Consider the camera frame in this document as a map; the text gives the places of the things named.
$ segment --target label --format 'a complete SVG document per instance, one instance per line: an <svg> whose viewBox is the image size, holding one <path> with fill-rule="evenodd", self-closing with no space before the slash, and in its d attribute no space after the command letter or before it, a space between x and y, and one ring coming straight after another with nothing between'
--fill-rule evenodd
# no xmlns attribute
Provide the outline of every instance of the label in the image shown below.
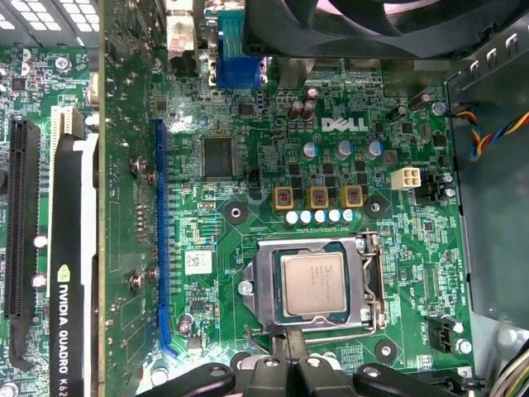
<svg viewBox="0 0 529 397"><path fill-rule="evenodd" d="M184 266L186 275L209 275L212 273L212 252L186 251Z"/></svg>
<svg viewBox="0 0 529 397"><path fill-rule="evenodd" d="M358 125L355 123L354 118L348 118L345 120L340 117L338 119L322 117L322 131L331 132L337 130L339 132L351 131L351 132L367 132L369 128L365 126L365 121L362 117L358 119Z"/></svg>

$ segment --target cylindrical capacitor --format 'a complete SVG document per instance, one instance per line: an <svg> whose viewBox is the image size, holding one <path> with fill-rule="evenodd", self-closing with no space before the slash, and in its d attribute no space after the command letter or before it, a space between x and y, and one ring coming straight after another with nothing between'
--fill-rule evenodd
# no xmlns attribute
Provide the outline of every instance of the cylindrical capacitor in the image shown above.
<svg viewBox="0 0 529 397"><path fill-rule="evenodd" d="M431 95L429 93L419 93L415 98L410 99L407 103L407 108L412 112L423 109L431 101Z"/></svg>
<svg viewBox="0 0 529 397"><path fill-rule="evenodd" d="M344 212L341 213L341 218L346 223L352 222L353 219L355 219L355 212L352 209L345 209Z"/></svg>
<svg viewBox="0 0 529 397"><path fill-rule="evenodd" d="M364 154L368 159L373 160L382 155L383 151L384 147L382 146L382 143L375 140L371 141L369 146L365 148Z"/></svg>
<svg viewBox="0 0 529 397"><path fill-rule="evenodd" d="M314 160L317 156L317 144L314 142L307 142L303 145L303 157L307 160Z"/></svg>
<svg viewBox="0 0 529 397"><path fill-rule="evenodd" d="M299 101L293 101L290 103L290 108L288 108L287 117L290 120L298 120L301 117L303 112L303 104Z"/></svg>
<svg viewBox="0 0 529 397"><path fill-rule="evenodd" d="M314 113L316 112L316 103L311 99L307 99L303 102L303 110L301 112L301 117L305 120L312 120L314 118Z"/></svg>
<svg viewBox="0 0 529 397"><path fill-rule="evenodd" d="M318 209L314 213L314 220L316 221L316 223L324 223L325 219L326 219L326 214L325 214L325 211L323 211L322 209Z"/></svg>
<svg viewBox="0 0 529 397"><path fill-rule="evenodd" d="M341 141L336 145L336 157L338 157L341 160L345 160L347 157L351 155L353 152L353 144L350 143L350 141Z"/></svg>
<svg viewBox="0 0 529 397"><path fill-rule="evenodd" d="M319 91L317 90L316 87L310 87L308 90L307 90L307 99L312 99L312 100L315 100L317 99L317 96L319 95Z"/></svg>
<svg viewBox="0 0 529 397"><path fill-rule="evenodd" d="M189 335L193 326L194 318L189 313L184 313L179 318L178 330L180 335Z"/></svg>
<svg viewBox="0 0 529 397"><path fill-rule="evenodd" d="M298 223L298 219L298 213L295 211L288 211L284 216L284 222L289 226L294 226L296 223Z"/></svg>
<svg viewBox="0 0 529 397"><path fill-rule="evenodd" d="M406 107L404 105L398 105L386 113L386 122L397 122L406 114Z"/></svg>
<svg viewBox="0 0 529 397"><path fill-rule="evenodd" d="M310 211L302 211L299 214L299 220L303 225L308 225L312 221L312 213Z"/></svg>
<svg viewBox="0 0 529 397"><path fill-rule="evenodd" d="M337 209L332 209L329 211L329 221L331 222L338 222L341 218L341 213Z"/></svg>

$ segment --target cpu fan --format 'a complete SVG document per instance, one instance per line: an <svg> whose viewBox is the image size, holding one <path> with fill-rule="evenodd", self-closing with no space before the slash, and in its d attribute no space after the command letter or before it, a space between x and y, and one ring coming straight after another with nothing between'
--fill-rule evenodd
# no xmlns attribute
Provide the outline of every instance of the cpu fan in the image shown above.
<svg viewBox="0 0 529 397"><path fill-rule="evenodd" d="M462 58L527 0L246 0L245 52L298 58Z"/></svg>

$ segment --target expansion slot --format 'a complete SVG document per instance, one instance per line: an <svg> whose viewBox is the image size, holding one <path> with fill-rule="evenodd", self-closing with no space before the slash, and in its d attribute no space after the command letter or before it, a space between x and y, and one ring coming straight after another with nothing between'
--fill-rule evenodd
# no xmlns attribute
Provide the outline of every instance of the expansion slot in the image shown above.
<svg viewBox="0 0 529 397"><path fill-rule="evenodd" d="M33 367L22 356L26 353L26 335L35 315L31 277L36 273L33 239L38 227L40 145L39 127L27 121L12 122L3 313L11 322L9 361L23 371Z"/></svg>
<svg viewBox="0 0 529 397"><path fill-rule="evenodd" d="M53 191L55 178L55 154L59 139L63 135L73 135L84 138L83 115L73 106L51 107L51 131L50 131L50 193L48 207L48 264L51 260L51 223L53 219ZM48 265L48 280L50 279L50 268ZM46 295L50 296L50 283L47 285Z"/></svg>
<svg viewBox="0 0 529 397"><path fill-rule="evenodd" d="M167 249L167 193L165 181L167 179L167 128L163 120L155 120L156 126L156 167L158 170L158 267L159 280L159 326L160 348L162 352L173 357L178 353L170 346L171 328L169 321L169 253Z"/></svg>

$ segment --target black connector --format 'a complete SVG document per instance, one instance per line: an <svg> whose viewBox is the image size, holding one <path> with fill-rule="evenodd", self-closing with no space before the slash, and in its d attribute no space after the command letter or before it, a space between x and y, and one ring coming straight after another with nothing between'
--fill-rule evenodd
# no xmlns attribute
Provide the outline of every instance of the black connector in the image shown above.
<svg viewBox="0 0 529 397"><path fill-rule="evenodd" d="M40 148L39 127L28 121L12 121L3 312L4 318L11 322L9 361L22 371L33 367L22 356L26 353L26 335L35 315L31 277L36 273L37 251L33 239L38 228Z"/></svg>

